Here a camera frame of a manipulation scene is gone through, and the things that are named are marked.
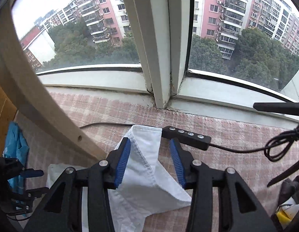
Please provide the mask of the black bag with items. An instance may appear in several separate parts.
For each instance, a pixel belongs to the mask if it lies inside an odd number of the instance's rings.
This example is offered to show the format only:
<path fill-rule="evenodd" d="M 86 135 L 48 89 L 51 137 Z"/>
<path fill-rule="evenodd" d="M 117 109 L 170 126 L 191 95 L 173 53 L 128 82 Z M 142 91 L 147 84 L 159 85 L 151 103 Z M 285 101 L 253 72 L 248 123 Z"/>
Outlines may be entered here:
<path fill-rule="evenodd" d="M 282 182 L 278 207 L 271 216 L 277 231 L 299 232 L 299 175 Z"/>

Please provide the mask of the black inline remote controller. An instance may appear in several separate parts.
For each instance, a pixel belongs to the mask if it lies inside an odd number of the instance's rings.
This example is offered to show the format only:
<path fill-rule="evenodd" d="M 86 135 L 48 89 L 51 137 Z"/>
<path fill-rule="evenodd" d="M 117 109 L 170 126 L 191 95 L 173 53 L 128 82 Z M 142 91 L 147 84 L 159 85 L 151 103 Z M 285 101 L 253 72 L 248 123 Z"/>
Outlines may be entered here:
<path fill-rule="evenodd" d="M 196 132 L 166 126 L 162 129 L 161 136 L 166 139 L 177 138 L 180 143 L 206 151 L 211 143 L 211 137 Z"/>

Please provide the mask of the black tripod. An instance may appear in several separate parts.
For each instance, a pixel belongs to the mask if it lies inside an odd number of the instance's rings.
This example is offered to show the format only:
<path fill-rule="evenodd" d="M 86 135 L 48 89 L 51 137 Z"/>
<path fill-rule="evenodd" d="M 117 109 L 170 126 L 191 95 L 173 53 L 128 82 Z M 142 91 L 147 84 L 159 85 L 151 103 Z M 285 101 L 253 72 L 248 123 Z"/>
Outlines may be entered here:
<path fill-rule="evenodd" d="M 278 115 L 270 116 L 252 111 L 239 111 L 239 116 L 233 119 L 238 122 L 254 125 L 250 130 L 253 132 L 253 137 L 249 138 L 245 143 L 245 147 L 248 149 L 264 147 L 272 137 L 283 131 L 295 128 L 299 122 L 299 117 L 293 119 L 281 118 Z M 263 152 L 259 152 L 257 156 L 261 158 L 260 161 L 262 164 L 253 167 L 256 176 L 249 180 L 249 186 L 255 190 L 265 188 L 268 181 L 273 177 L 286 171 L 299 161 L 299 141 L 293 144 L 289 152 L 280 161 L 269 161 Z"/>

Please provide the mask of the blue garment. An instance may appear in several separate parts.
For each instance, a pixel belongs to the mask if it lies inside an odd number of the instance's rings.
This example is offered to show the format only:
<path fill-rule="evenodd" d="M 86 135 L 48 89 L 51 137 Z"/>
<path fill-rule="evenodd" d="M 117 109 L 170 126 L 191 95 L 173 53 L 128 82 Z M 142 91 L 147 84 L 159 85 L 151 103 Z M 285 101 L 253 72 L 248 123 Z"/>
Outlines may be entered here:
<path fill-rule="evenodd" d="M 3 157 L 14 158 L 25 168 L 27 163 L 27 157 L 29 152 L 29 146 L 24 138 L 22 130 L 15 122 L 10 122 L 7 131 L 5 146 L 3 151 Z M 24 178 L 17 176 L 8 180 L 13 192 L 23 194 L 24 192 Z"/>

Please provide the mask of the white shirt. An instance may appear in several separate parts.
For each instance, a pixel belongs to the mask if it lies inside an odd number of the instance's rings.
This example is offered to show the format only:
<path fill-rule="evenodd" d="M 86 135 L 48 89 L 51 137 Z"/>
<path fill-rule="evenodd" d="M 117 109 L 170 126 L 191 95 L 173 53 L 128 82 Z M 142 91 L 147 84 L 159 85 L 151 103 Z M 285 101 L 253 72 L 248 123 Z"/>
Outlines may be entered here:
<path fill-rule="evenodd" d="M 146 217 L 190 206 L 191 197 L 158 161 L 162 129 L 133 125 L 122 183 L 108 191 L 115 231 L 142 231 Z"/>

